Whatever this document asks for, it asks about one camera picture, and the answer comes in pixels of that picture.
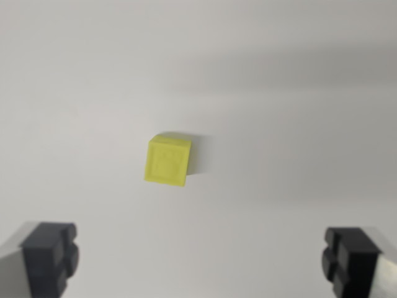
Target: yellow cube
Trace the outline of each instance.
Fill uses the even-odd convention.
[[[149,142],[145,180],[185,186],[192,141],[157,135]]]

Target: white backdrop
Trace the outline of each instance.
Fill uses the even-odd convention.
[[[0,0],[0,240],[72,221],[66,298],[331,298],[332,225],[397,243],[397,2]],[[186,187],[143,180],[194,136]]]

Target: yellow block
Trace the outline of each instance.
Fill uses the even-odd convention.
[[[185,186],[192,141],[157,135],[151,139],[146,160],[145,180]]]

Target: white wall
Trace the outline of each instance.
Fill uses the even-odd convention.
[[[73,221],[66,298],[331,298],[330,225],[391,241],[397,2],[0,0],[0,239]],[[185,188],[149,139],[195,135]]]

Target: black rubber pad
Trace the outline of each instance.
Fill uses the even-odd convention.
[[[20,247],[33,298],[59,298],[76,271],[79,249],[72,223],[41,223]]]
[[[368,298],[379,248],[361,228],[329,228],[323,253],[325,277],[338,298]]]

